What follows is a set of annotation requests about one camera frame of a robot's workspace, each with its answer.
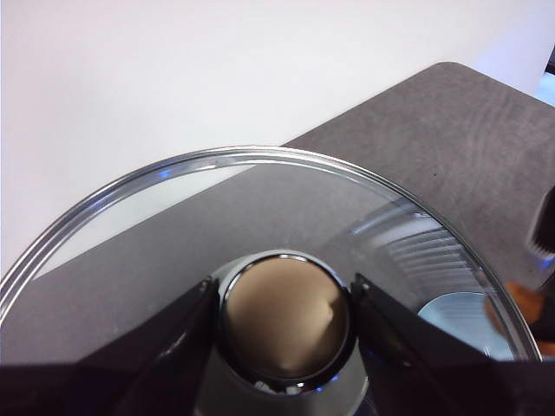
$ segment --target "beige knob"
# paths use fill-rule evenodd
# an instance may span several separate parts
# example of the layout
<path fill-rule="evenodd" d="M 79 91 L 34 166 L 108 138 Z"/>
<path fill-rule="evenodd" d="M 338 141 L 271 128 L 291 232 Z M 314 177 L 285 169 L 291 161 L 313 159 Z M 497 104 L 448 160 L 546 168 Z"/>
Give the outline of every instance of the beige knob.
<path fill-rule="evenodd" d="M 333 278 L 309 261 L 273 257 L 238 279 L 225 306 L 240 358 L 280 378 L 311 375 L 343 345 L 347 305 Z"/>

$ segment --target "metal rim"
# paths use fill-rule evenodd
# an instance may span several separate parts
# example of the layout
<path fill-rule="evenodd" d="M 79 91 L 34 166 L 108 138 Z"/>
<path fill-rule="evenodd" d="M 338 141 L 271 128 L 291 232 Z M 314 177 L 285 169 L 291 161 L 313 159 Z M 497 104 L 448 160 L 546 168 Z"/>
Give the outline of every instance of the metal rim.
<path fill-rule="evenodd" d="M 252 261 L 250 261 L 247 265 L 243 266 L 241 270 L 239 270 L 229 281 L 227 287 L 224 291 L 224 296 L 220 301 L 219 306 L 219 332 L 221 333 L 220 337 L 220 344 L 221 348 L 223 349 L 223 353 L 226 357 L 231 358 L 232 362 L 228 363 L 232 366 L 232 370 L 234 373 L 238 374 L 242 378 L 245 378 L 249 382 L 256 382 L 257 380 L 261 380 L 266 384 L 285 391 L 287 387 L 300 387 L 300 393 L 308 393 L 316 388 L 323 386 L 326 384 L 331 378 L 336 375 L 341 369 L 343 365 L 352 353 L 352 349 L 354 347 L 354 338 L 352 334 L 352 317 L 351 311 L 349 309 L 349 298 L 348 298 L 348 288 L 344 285 L 341 279 L 336 275 L 335 271 L 329 267 L 327 264 L 320 262 L 313 256 L 307 257 L 300 253 L 291 254 L 284 250 L 282 253 L 272 253 L 272 254 L 263 254 L 261 257 L 258 257 Z M 228 335 L 228 327 L 227 327 L 227 315 L 225 313 L 225 305 L 229 299 L 229 295 L 232 293 L 235 284 L 241 278 L 241 276 L 248 270 L 252 269 L 252 267 L 256 266 L 257 264 L 262 263 L 265 260 L 269 260 L 272 258 L 286 258 L 286 259 L 294 259 L 301 262 L 306 262 L 310 264 L 314 264 L 320 270 L 322 270 L 326 276 L 328 276 L 337 288 L 340 290 L 341 296 L 343 298 L 343 306 L 345 310 L 345 322 L 344 322 L 344 332 L 343 338 L 341 341 L 341 345 L 334 353 L 331 360 L 323 367 L 319 368 L 316 372 L 312 374 L 305 375 L 303 377 L 291 377 L 291 378 L 281 378 L 269 374 L 265 374 L 260 372 L 251 366 L 245 364 L 245 362 L 241 359 L 240 355 L 237 353 L 236 349 L 233 346 L 233 342 Z"/>
<path fill-rule="evenodd" d="M 420 206 L 423 210 L 429 212 L 443 227 L 459 240 L 460 244 L 466 249 L 473 261 L 482 266 L 485 280 L 498 290 L 499 295 L 497 296 L 496 294 L 494 300 L 503 307 L 499 308 L 499 314 L 502 318 L 501 321 L 511 323 L 510 326 L 507 325 L 507 331 L 511 337 L 512 344 L 516 348 L 515 352 L 517 356 L 515 358 L 541 361 L 541 354 L 539 353 L 538 346 L 513 299 L 508 295 L 504 286 L 500 284 L 499 279 L 492 272 L 492 269 L 481 260 L 465 239 L 443 216 L 438 214 L 434 209 L 423 204 L 415 195 L 407 192 L 399 185 L 376 173 L 361 168 L 360 166 L 318 153 L 278 146 L 229 146 L 184 153 L 137 169 L 103 186 L 96 192 L 91 193 L 62 214 L 27 250 L 25 250 L 8 270 L 0 282 L 0 329 L 3 326 L 6 315 L 10 312 L 10 308 L 28 282 L 36 275 L 36 272 L 64 241 L 71 237 L 88 221 L 111 205 L 141 189 L 188 173 L 198 172 L 199 170 L 210 170 L 223 167 L 218 166 L 217 160 L 214 160 L 216 164 L 204 164 L 201 169 L 198 166 L 191 166 L 195 160 L 202 161 L 222 156 L 234 156 L 233 162 L 225 166 L 283 163 L 286 165 L 311 167 L 330 173 L 342 174 L 346 179 L 354 181 L 357 179 L 372 181 L 397 192 Z M 153 176 L 156 175 L 156 173 L 165 174 L 155 178 Z"/>

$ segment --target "white wall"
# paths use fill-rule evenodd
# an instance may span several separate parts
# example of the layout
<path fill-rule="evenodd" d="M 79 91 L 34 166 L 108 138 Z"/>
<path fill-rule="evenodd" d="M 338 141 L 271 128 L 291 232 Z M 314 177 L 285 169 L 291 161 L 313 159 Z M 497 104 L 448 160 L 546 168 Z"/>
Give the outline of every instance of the white wall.
<path fill-rule="evenodd" d="M 533 94 L 555 40 L 552 0 L 4 0 L 2 12 L 3 273 L 139 166 L 285 143 L 441 61 Z"/>

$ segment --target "gray countertop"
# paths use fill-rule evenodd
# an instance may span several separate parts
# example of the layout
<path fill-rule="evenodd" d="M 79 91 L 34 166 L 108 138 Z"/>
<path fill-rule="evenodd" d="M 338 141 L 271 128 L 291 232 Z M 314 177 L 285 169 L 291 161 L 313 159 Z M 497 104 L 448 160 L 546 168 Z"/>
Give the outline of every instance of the gray countertop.
<path fill-rule="evenodd" d="M 443 62 L 286 146 L 381 174 L 445 217 L 502 281 L 544 282 L 526 236 L 555 185 L 555 108 Z"/>

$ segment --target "glass lid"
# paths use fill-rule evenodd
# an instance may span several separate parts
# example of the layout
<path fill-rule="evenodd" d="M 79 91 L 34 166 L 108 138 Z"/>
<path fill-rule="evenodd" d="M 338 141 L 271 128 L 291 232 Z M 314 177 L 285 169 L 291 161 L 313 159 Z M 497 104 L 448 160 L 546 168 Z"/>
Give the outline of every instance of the glass lid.
<path fill-rule="evenodd" d="M 2 280 L 0 363 L 78 361 L 222 266 L 281 250 L 346 288 L 364 275 L 494 359 L 539 358 L 492 271 L 417 198 L 339 159 L 245 146 L 141 168 L 53 223 Z"/>

